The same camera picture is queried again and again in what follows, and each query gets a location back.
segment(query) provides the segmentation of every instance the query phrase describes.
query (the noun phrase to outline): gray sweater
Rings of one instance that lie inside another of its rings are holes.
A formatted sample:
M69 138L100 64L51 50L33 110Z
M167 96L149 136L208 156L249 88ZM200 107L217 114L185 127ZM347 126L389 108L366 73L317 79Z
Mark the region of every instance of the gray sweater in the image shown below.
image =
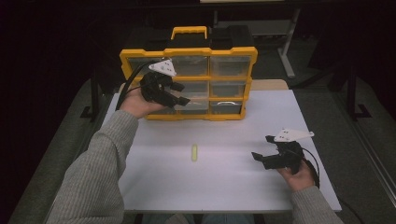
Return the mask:
M67 169L48 223L121 223L119 179L138 120L116 111ZM342 223L316 187L291 195L294 223Z

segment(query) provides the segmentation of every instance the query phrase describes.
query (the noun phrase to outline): table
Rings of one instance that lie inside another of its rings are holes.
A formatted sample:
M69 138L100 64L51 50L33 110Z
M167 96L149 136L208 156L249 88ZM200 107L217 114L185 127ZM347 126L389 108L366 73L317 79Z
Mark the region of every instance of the table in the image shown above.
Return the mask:
M117 100L116 94L105 122ZM277 135L282 128L308 131L289 90L251 91L243 120L141 119L120 179L125 209L141 213L290 210L290 190L283 178L275 170L265 170L250 153L277 154L276 146L265 142L264 136ZM312 139L298 142L317 158L320 190L331 208L340 211ZM198 146L197 161L191 160L193 144Z

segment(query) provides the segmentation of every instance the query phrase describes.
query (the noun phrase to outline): yellow organizer case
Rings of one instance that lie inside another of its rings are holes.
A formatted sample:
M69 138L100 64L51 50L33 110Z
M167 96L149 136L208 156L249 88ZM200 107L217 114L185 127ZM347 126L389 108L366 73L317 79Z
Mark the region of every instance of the yellow organizer case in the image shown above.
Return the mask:
M120 53L125 78L141 63L172 59L175 82L185 86L175 96L191 99L186 106L155 112L147 119L179 120L243 119L252 82L251 70L257 50L246 26L208 29L204 26L176 27L171 31L134 30ZM150 70L146 67L137 84Z

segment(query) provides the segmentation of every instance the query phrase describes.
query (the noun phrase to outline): yellow handle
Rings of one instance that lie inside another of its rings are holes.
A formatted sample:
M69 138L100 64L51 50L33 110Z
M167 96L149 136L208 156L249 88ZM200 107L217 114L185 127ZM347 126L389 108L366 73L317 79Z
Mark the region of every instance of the yellow handle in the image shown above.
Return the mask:
M207 30L206 26L180 26L175 27L172 32L171 39L174 39L176 34L199 34L204 33L205 39L207 39Z

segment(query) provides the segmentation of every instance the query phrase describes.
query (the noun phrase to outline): small yellow object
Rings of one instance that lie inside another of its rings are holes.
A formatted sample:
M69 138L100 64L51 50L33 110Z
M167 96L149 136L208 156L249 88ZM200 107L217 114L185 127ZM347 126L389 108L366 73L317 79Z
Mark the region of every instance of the small yellow object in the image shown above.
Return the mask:
M198 146L196 144L192 145L191 148L191 160L197 161Z

